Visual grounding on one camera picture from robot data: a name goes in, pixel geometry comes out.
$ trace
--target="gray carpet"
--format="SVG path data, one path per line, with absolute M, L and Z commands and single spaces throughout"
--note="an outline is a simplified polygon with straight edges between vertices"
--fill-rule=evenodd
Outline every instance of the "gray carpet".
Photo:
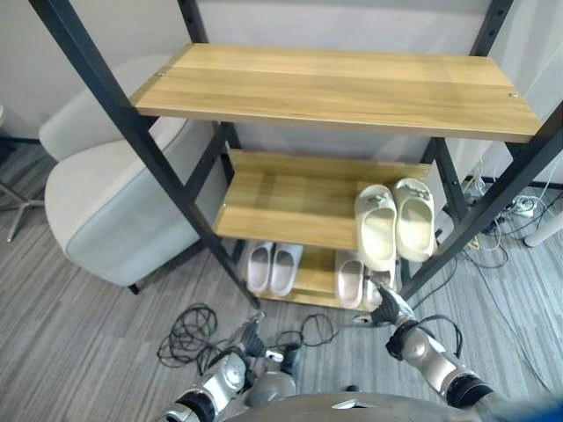
M 0 179 L 40 197 L 53 164 L 40 147 L 23 146 L 0 166 Z M 557 194 L 548 191 L 546 200 Z M 0 206 L 6 201 L 0 196 Z M 553 209 L 562 206 L 563 200 Z M 12 217 L 0 214 L 2 421 L 150 420 L 195 377 L 193 365 L 170 369 L 157 361 L 157 347 L 175 317 L 189 304 L 205 302 L 217 311 L 220 339 L 252 314 L 207 251 L 189 261 L 174 259 L 147 277 L 141 294 L 133 296 L 71 264 L 42 210 L 29 213 L 14 242 L 7 244 Z M 525 222 L 517 219 L 503 229 Z M 533 365 L 552 390 L 561 392 L 563 243 L 554 236 L 528 249 L 516 240 L 518 235 L 502 238 L 508 264 L 483 273 Z M 486 265 L 502 260 L 501 251 L 475 251 L 472 256 Z M 413 302 L 445 280 L 452 266 L 450 262 Z M 275 333 L 297 328 L 313 312 L 326 313 L 340 327 L 330 345 L 303 351 L 300 392 L 335 391 L 355 383 L 364 391 L 438 401 L 415 370 L 387 354 L 389 328 L 346 327 L 352 311 L 281 302 L 263 302 L 263 308 L 268 317 L 260 332 L 270 344 Z M 459 322 L 465 340 L 462 360 L 494 388 L 512 398 L 545 393 L 472 263 L 459 259 L 451 283 L 418 309 L 420 316 L 435 312 Z M 440 324 L 435 333 L 453 349 L 448 325 Z

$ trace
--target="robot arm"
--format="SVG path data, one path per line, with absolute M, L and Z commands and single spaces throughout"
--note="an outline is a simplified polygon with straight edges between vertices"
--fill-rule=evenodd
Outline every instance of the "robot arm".
M 417 368 L 428 385 L 452 407 L 472 407 L 480 417 L 484 417 L 498 402 L 502 401 L 501 397 L 496 395 L 476 374 L 462 365 L 453 354 L 446 352 L 435 338 L 420 327 L 420 322 L 416 319 L 413 310 L 398 294 L 384 286 L 378 286 L 378 291 L 382 296 L 379 308 L 371 314 L 357 316 L 355 321 L 375 326 L 394 324 L 397 330 L 386 345 L 391 356 L 404 360 Z M 284 356 L 279 353 L 268 351 L 256 334 L 258 321 L 263 316 L 264 314 L 258 314 L 238 329 L 231 337 L 229 346 L 211 362 L 206 374 L 169 407 L 160 421 L 213 422 L 232 398 L 252 385 L 254 380 L 250 370 L 251 357 L 265 356 L 278 362 L 284 359 Z M 378 398 L 377 395 L 372 398 L 375 401 L 387 400 L 394 403 L 393 406 L 396 408 L 371 406 L 370 404 L 359 405 L 356 404 L 359 399 L 355 397 L 354 393 L 339 393 L 339 395 L 329 395 L 325 398 L 294 397 L 283 400 L 277 404 L 270 404 L 245 413 L 244 420 L 267 420 L 268 418 L 272 421 L 289 420 L 290 414 L 300 414 L 301 412 L 303 415 L 311 415 L 312 411 L 330 416 L 330 418 L 322 420 L 337 420 L 335 419 L 337 416 L 344 417 L 345 413 L 331 413 L 333 412 L 331 409 L 347 409 L 345 405 L 362 407 L 364 411 L 371 412 L 373 415 L 378 415 L 378 412 L 386 413 L 386 409 L 396 409 L 395 416 L 400 416 L 400 418 L 381 418 L 381 420 L 441 420 L 427 419 L 424 416 L 426 413 L 420 411 L 416 412 L 420 418 L 413 419 L 413 409 L 423 409 L 424 406 L 428 406 L 421 401 L 391 396 Z M 364 395 L 362 400 L 367 399 L 368 397 Z M 320 405 L 323 400 L 326 400 L 327 403 L 334 401 L 334 403 L 331 404 L 332 407 L 326 407 L 326 404 Z M 443 406 L 434 408 L 434 416 L 443 414 L 447 409 L 451 408 Z M 474 420 L 473 416 L 470 414 L 470 418 L 463 420 Z
M 381 306 L 368 318 L 357 318 L 364 323 L 370 319 L 374 325 L 397 326 L 386 345 L 392 357 L 418 369 L 428 385 L 452 407 L 461 409 L 477 405 L 479 409 L 501 400 L 474 372 L 421 329 L 413 310 L 402 297 L 382 285 L 378 286 L 378 291 L 383 299 Z
M 259 313 L 238 328 L 203 377 L 169 407 L 160 421 L 213 422 L 230 400 L 252 385 L 250 358 L 282 361 L 283 356 L 267 350 L 256 332 L 265 315 Z

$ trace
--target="white slipper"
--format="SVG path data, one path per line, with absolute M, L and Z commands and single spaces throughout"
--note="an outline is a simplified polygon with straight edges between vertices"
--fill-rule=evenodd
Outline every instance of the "white slipper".
M 272 242 L 260 242 L 250 252 L 246 284 L 253 293 L 262 293 L 267 289 L 272 268 L 273 246 Z
M 355 200 L 358 251 L 364 264 L 374 271 L 395 267 L 396 218 L 391 191 L 383 185 L 366 187 Z
M 297 268 L 303 255 L 301 244 L 276 244 L 270 291 L 272 295 L 288 295 L 296 282 Z
M 344 308 L 353 309 L 362 303 L 363 262 L 356 251 L 336 251 L 334 279 L 336 298 Z
M 395 266 L 390 271 L 369 271 L 368 276 L 363 296 L 363 306 L 365 306 L 369 312 L 372 312 L 379 308 L 379 305 L 381 305 L 383 301 L 383 297 L 381 297 L 381 294 L 377 290 L 377 283 L 381 283 L 393 290 L 396 289 Z
M 397 252 L 408 260 L 423 262 L 434 252 L 434 199 L 428 187 L 415 178 L 404 178 L 393 187 L 397 204 Z

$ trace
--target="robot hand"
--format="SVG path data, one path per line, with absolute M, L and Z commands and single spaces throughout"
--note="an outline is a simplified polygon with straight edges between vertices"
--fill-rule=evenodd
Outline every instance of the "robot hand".
M 266 314 L 246 320 L 230 337 L 227 346 L 210 363 L 203 377 L 166 411 L 168 422 L 211 422 L 229 401 L 254 382 L 251 358 L 268 357 L 281 362 L 283 355 L 268 351 L 257 333 Z
M 416 367 L 430 387 L 450 406 L 473 406 L 493 392 L 475 373 L 448 353 L 429 331 L 421 329 L 413 310 L 400 295 L 381 284 L 377 290 L 382 297 L 381 305 L 369 314 L 356 316 L 354 320 L 357 324 L 375 326 L 394 324 L 397 330 L 386 345 L 392 357 Z
M 414 312 L 405 300 L 383 284 L 377 284 L 377 291 L 381 295 L 381 304 L 370 314 L 355 316 L 357 324 L 393 324 L 398 327 L 408 321 L 415 321 Z

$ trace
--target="metal shelf frame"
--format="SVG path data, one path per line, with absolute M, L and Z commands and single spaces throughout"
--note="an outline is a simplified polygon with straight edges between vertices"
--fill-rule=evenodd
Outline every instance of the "metal shelf frame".
M 227 180 L 232 180 L 234 170 L 225 150 L 227 144 L 230 148 L 240 148 L 234 125 L 229 122 L 214 123 L 215 134 L 193 174 L 183 185 L 149 133 L 150 124 L 154 119 L 143 117 L 132 106 L 69 0 L 29 0 L 29 3 L 113 123 L 179 211 L 192 224 L 203 245 L 213 253 L 251 305 L 259 308 L 260 301 L 246 288 L 245 280 L 238 270 L 244 241 L 237 241 L 234 252 L 230 255 L 223 247 L 221 238 L 216 235 L 195 204 L 195 199 L 218 158 L 223 162 Z M 208 35 L 196 0 L 178 0 L 178 4 L 191 41 L 207 43 Z M 491 2 L 471 55 L 488 55 L 511 5 L 512 0 Z M 440 271 L 563 150 L 562 122 L 563 103 L 559 104 L 530 142 L 520 149 L 513 163 L 471 211 L 464 202 L 461 185 L 445 140 L 430 140 L 421 161 L 427 164 L 436 161 L 448 201 L 447 209 L 455 228 L 439 245 L 435 255 L 426 261 L 417 273 L 411 276 L 407 261 L 402 260 L 403 287 L 400 293 L 405 299 L 410 298 Z

